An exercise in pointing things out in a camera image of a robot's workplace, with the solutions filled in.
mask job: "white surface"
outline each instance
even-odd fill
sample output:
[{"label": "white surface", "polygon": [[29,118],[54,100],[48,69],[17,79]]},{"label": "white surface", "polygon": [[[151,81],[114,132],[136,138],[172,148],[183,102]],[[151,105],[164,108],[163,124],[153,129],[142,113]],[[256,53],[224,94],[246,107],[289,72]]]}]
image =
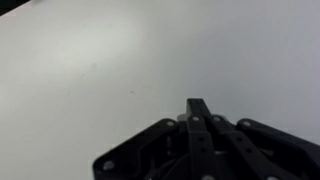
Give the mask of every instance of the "white surface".
[{"label": "white surface", "polygon": [[320,144],[320,1],[43,0],[0,17],[0,179],[96,157],[202,97]]}]

